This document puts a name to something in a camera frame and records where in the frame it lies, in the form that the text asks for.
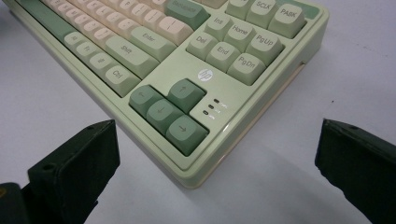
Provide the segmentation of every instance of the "arrow key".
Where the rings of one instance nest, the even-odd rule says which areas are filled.
[[[148,109],[147,120],[162,135],[166,134],[169,126],[183,115],[183,112],[169,103],[166,99],[157,101]]]
[[[201,88],[187,79],[182,79],[172,86],[168,99],[188,114],[204,96],[205,92]]]
[[[129,98],[129,105],[146,118],[149,108],[163,97],[150,86],[141,86],[132,92]]]
[[[207,129],[187,115],[175,120],[166,132],[166,138],[186,157],[190,156],[207,135]]]

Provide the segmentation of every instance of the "green keycap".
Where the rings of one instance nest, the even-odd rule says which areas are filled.
[[[294,38],[305,25],[303,9],[291,4],[282,5],[271,20],[268,30]]]
[[[149,108],[163,97],[150,86],[141,86],[134,90],[129,98],[129,105],[146,118]]]
[[[59,41],[63,42],[65,36],[76,31],[73,26],[40,1],[24,0],[18,1],[18,3],[29,11]]]
[[[204,97],[205,92],[187,79],[182,79],[172,86],[168,99],[188,114]]]
[[[209,18],[205,9],[187,0],[170,0],[165,9],[165,14],[188,24],[192,30]]]
[[[137,76],[122,65],[116,65],[108,69],[105,73],[105,77],[105,83],[107,83],[107,85],[109,85],[120,97],[124,97],[140,82]]]
[[[222,41],[232,25],[233,21],[229,16],[222,14],[213,15],[207,20],[205,32],[213,35],[218,41]]]
[[[147,120],[162,135],[166,134],[169,126],[183,115],[177,107],[162,99],[148,109]]]
[[[261,30],[248,44],[246,53],[256,56],[268,66],[279,55],[282,49],[283,45],[274,33]]]
[[[102,75],[111,65],[116,65],[116,61],[104,52],[97,53],[90,58],[89,66],[99,77],[103,77]]]
[[[149,55],[162,62],[174,49],[174,45],[164,37],[157,35],[150,29],[139,26],[131,32],[131,42],[147,52]]]
[[[81,43],[82,41],[89,40],[87,37],[85,37],[85,35],[79,32],[73,32],[64,37],[64,43],[66,43],[66,46],[70,49],[74,49],[76,45]]]
[[[215,37],[202,32],[190,41],[186,50],[195,57],[204,61],[209,51],[212,50],[217,43],[218,40]]]
[[[142,79],[159,64],[145,51],[119,35],[106,41],[106,51]]]
[[[230,0],[225,12],[244,21],[251,4],[252,0]]]
[[[253,55],[243,53],[231,65],[227,74],[251,86],[265,70],[265,65]]]
[[[256,31],[252,26],[243,23],[236,23],[231,26],[227,35],[224,36],[224,42],[232,44],[241,52],[245,52],[248,43],[255,34]]]
[[[166,132],[166,138],[186,157],[207,135],[208,131],[187,115],[175,120]]]
[[[227,72],[230,65],[240,54],[241,52],[231,44],[219,42],[207,55],[205,61],[219,70]]]
[[[94,53],[98,53],[101,50],[94,45],[91,41],[84,42],[76,47],[76,52],[78,54],[78,57],[84,62],[87,63],[91,56],[94,55]]]
[[[247,21],[267,29],[277,9],[276,0],[256,0],[247,13]]]

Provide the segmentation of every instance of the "mechanical keyboard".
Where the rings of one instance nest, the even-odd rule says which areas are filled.
[[[297,0],[3,0],[186,188],[199,187],[318,51]]]

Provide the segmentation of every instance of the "white table surface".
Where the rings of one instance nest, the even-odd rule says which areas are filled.
[[[121,165],[86,223],[369,223],[314,164],[324,118],[396,144],[396,1],[317,0],[322,47],[198,189],[118,128]],[[110,116],[0,2],[0,183]]]

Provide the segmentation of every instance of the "right arrow key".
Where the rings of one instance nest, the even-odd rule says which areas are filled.
[[[207,135],[208,131],[187,115],[176,119],[166,132],[166,138],[186,157]]]

